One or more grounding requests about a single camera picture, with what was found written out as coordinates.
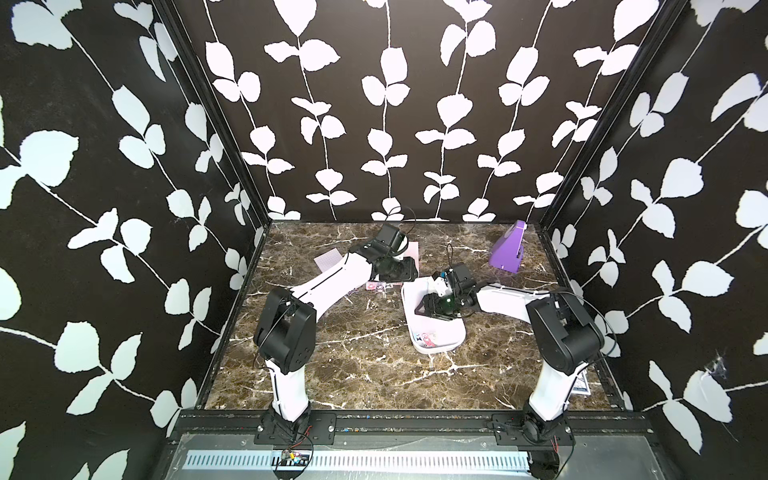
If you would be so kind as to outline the white plastic storage box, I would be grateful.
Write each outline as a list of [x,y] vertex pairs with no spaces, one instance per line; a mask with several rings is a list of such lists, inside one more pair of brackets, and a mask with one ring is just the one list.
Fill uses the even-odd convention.
[[417,352],[424,355],[450,352],[466,339],[464,321],[441,320],[416,312],[421,300],[428,294],[430,277],[422,277],[401,286],[402,306],[409,338]]

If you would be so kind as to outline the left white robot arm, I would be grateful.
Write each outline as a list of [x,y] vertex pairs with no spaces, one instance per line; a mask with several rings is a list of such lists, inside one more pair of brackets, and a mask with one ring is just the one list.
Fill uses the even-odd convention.
[[275,287],[261,311],[254,343],[272,382],[271,409],[282,420],[298,421],[310,409],[305,365],[316,347],[318,320],[348,293],[379,280],[416,278],[415,260],[404,255],[409,239],[370,240],[350,249],[315,278],[289,288]]

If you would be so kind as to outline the purple sticker sheet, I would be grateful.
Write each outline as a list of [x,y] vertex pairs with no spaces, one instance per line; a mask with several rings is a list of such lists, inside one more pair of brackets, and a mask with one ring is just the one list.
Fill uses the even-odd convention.
[[324,273],[343,260],[343,255],[336,249],[329,250],[314,258],[321,273]]

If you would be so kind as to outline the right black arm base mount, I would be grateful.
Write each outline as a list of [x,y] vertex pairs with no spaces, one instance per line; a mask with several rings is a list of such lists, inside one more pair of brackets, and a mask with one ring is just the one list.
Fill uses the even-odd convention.
[[574,445],[573,431],[564,415],[544,421],[533,412],[506,411],[492,414],[486,426],[499,446],[555,449]]

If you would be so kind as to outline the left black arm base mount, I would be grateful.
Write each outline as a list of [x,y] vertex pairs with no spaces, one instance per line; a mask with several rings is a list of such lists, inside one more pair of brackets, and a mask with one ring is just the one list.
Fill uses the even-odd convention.
[[259,419],[254,443],[277,447],[332,445],[336,423],[337,415],[330,411],[308,408],[296,420],[288,421],[270,408]]

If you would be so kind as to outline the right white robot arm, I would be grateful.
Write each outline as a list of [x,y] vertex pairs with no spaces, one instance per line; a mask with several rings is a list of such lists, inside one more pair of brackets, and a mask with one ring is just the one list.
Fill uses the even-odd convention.
[[454,320],[463,316],[461,310],[465,308],[528,323],[542,369],[526,408],[542,422],[562,417],[576,377],[599,357],[605,344],[582,298],[569,290],[535,291],[486,284],[461,292],[444,278],[423,277],[404,284],[401,293],[404,310],[411,316]]

